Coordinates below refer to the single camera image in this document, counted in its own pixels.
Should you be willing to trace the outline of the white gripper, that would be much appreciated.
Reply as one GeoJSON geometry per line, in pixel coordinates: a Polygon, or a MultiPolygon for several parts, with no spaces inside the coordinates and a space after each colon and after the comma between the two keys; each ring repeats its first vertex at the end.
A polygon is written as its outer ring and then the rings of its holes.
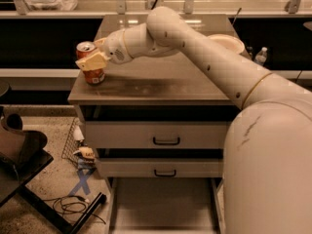
{"type": "Polygon", "coordinates": [[[116,64],[130,62],[133,58],[127,51],[124,30],[118,30],[110,33],[106,38],[100,38],[95,41],[98,48],[102,48],[102,52],[93,52],[84,58],[76,61],[77,66],[82,71],[92,71],[103,69],[110,60],[116,64]]]}

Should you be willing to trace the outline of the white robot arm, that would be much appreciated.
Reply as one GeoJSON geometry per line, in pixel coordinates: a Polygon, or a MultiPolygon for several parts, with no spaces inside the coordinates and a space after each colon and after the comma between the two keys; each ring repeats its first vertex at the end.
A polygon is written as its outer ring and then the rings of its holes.
{"type": "Polygon", "coordinates": [[[312,93],[158,7],[97,40],[84,71],[181,51],[240,108],[225,138],[226,234],[312,234],[312,93]]]}

